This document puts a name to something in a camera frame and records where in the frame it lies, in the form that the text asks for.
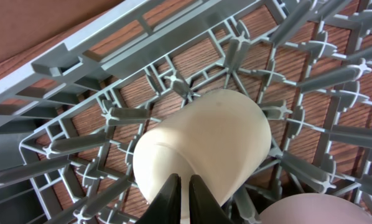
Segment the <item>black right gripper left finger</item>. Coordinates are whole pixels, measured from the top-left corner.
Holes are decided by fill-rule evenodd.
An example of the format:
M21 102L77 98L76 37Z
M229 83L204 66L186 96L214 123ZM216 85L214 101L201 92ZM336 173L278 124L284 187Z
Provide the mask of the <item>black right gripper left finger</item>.
M180 224L181 197L181 178L171 174L135 224Z

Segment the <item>small pink bowl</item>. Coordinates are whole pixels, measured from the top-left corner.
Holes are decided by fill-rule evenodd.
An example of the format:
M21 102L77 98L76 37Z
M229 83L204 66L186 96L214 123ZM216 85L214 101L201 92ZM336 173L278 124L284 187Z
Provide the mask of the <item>small pink bowl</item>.
M327 194L297 194L281 199L259 214L263 223L273 224L365 224L372 216L343 198Z

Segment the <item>cream cup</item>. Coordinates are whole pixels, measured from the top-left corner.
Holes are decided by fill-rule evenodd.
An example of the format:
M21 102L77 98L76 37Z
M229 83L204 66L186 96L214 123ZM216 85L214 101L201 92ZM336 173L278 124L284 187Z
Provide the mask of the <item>cream cup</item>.
M146 132L133 155L136 183L151 203L169 175L182 181L181 223L190 221L188 183L199 175L223 205L265 160L271 129L261 108L233 90L213 90Z

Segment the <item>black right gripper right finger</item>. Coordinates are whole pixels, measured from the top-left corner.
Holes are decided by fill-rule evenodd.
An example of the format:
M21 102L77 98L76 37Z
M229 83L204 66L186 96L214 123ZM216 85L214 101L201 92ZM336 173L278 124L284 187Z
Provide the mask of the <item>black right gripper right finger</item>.
M189 182L189 212L191 224L233 224L203 179L196 174Z

